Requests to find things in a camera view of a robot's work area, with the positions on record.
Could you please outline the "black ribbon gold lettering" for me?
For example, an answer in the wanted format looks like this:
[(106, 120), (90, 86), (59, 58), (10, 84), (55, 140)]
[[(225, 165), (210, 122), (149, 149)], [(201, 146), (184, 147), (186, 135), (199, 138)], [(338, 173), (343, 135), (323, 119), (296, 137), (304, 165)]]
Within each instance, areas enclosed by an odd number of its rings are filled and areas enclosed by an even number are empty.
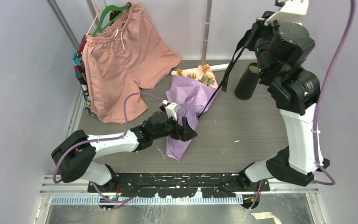
[(250, 37), (251, 33), (252, 33), (251, 29), (246, 31), (245, 35), (237, 43), (236, 49), (234, 51), (234, 54), (232, 56), (230, 63), (228, 64), (228, 66), (225, 70), (222, 81), (219, 83), (217, 89), (213, 92), (213, 94), (209, 98), (209, 100), (206, 103), (206, 105), (204, 106), (202, 112), (197, 116), (197, 119), (199, 119), (203, 115), (203, 113), (206, 111), (207, 107), (211, 104), (212, 100), (215, 99), (215, 96), (217, 95), (219, 90), (223, 90), (224, 92), (227, 91), (227, 85), (228, 85), (228, 79), (229, 79), (230, 72), (232, 71), (236, 62), (239, 60), (240, 56), (242, 55), (242, 53), (247, 45), (246, 42), (247, 42), (248, 38)]

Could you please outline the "purple paper flower bouquet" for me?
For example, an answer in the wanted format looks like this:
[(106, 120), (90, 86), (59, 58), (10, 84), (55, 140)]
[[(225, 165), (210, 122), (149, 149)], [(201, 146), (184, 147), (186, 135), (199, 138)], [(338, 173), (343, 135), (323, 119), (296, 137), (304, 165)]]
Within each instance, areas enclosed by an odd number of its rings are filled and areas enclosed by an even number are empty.
[(198, 116), (212, 105), (214, 100), (210, 98), (217, 87), (218, 82), (209, 64), (191, 70), (178, 69), (171, 78), (170, 89), (166, 91), (169, 102), (180, 104), (178, 122), (181, 124), (182, 117), (186, 117), (189, 126), (196, 130)]

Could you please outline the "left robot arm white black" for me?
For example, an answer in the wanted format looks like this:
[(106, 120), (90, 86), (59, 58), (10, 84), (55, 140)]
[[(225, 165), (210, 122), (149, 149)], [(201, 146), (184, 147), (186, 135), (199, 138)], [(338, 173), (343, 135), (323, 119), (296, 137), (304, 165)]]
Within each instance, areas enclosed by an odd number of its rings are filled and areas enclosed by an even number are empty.
[(154, 140), (164, 137), (189, 141), (197, 137), (197, 133), (190, 127), (186, 117), (178, 122), (164, 112), (154, 113), (141, 125), (123, 133), (98, 136), (77, 130), (51, 154), (56, 164), (55, 173), (60, 175), (55, 182), (70, 183), (83, 179), (100, 186), (114, 183), (116, 174), (111, 166), (95, 163), (94, 159), (109, 154), (144, 150)]

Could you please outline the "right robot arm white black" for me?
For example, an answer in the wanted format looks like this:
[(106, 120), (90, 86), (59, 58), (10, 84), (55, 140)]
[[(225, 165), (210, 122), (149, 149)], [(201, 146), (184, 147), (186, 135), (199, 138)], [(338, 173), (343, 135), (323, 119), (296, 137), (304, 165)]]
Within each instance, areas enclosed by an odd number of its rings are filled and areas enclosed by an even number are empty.
[(318, 77), (302, 64), (315, 47), (308, 30), (293, 21), (280, 22), (266, 11), (245, 33), (244, 47), (256, 55), (259, 82), (275, 101), (283, 117), (288, 146), (275, 156), (245, 167), (240, 176), (247, 185), (275, 178), (307, 186), (314, 173), (325, 171), (324, 158), (314, 142), (314, 113), (321, 92)]

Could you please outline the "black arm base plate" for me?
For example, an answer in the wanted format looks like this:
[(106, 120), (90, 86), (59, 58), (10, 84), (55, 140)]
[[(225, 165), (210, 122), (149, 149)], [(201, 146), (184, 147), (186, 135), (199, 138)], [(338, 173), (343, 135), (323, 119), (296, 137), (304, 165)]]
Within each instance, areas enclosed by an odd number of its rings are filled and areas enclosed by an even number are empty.
[(203, 198), (234, 197), (239, 192), (269, 191), (267, 180), (248, 182), (244, 175), (231, 172), (215, 173), (116, 173), (109, 183), (98, 186), (104, 195), (118, 193), (123, 197), (184, 198), (194, 197), (198, 190)]

